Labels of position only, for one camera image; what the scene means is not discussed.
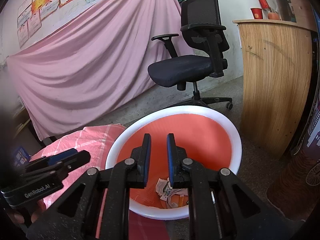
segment pink cloth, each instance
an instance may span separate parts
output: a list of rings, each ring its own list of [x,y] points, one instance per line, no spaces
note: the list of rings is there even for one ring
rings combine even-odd
[[[70,172],[68,177],[63,180],[63,189],[44,198],[46,206],[49,207],[58,199],[88,168],[96,167],[99,170],[104,170],[109,150],[124,130],[125,127],[119,124],[85,127],[81,131],[62,137],[35,154],[31,160],[36,160],[42,156],[48,157],[56,155],[71,148],[75,148],[78,151],[86,150],[91,155],[89,163]],[[100,212],[99,217],[100,223],[102,220],[102,212]],[[169,236],[164,221],[148,219],[130,212],[129,239],[169,240]]]
[[[180,34],[177,0],[102,0],[10,56],[13,83],[40,140],[113,111],[154,85],[147,68],[169,58],[151,37]],[[182,35],[179,55],[193,54]]]

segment concrete floor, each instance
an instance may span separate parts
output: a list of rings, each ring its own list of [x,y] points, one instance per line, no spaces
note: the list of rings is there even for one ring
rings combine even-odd
[[[226,103],[217,103],[210,107],[228,117],[239,130],[243,99],[243,77],[236,78],[212,90],[201,94],[202,97],[231,97],[232,110],[226,109]],[[242,160],[238,177],[263,201],[267,203],[266,190],[286,165],[285,160],[275,160],[266,151],[257,147],[240,133],[242,141]],[[188,219],[167,221],[167,229],[172,240],[189,239]]]

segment wooden counter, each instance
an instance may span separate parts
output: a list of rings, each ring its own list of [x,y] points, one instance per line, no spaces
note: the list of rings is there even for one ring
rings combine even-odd
[[[277,20],[233,21],[244,63],[242,133],[280,158],[300,121],[312,70],[310,30]]]

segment chair base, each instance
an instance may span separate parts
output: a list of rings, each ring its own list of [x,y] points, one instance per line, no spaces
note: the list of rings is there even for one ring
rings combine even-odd
[[[173,106],[203,106],[203,107],[210,108],[210,106],[208,106],[210,104],[227,102],[226,108],[229,110],[232,109],[233,107],[232,98],[223,98],[223,97],[201,98],[196,82],[194,82],[193,85],[194,85],[194,91],[193,91],[193,97],[191,99],[176,103],[166,108],[173,107]]]

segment blue basket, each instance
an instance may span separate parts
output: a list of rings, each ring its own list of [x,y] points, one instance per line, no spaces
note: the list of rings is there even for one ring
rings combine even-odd
[[[14,166],[15,167],[24,165],[25,163],[28,163],[31,159],[30,155],[21,146],[18,149],[16,149],[12,153],[12,155],[14,156]]]

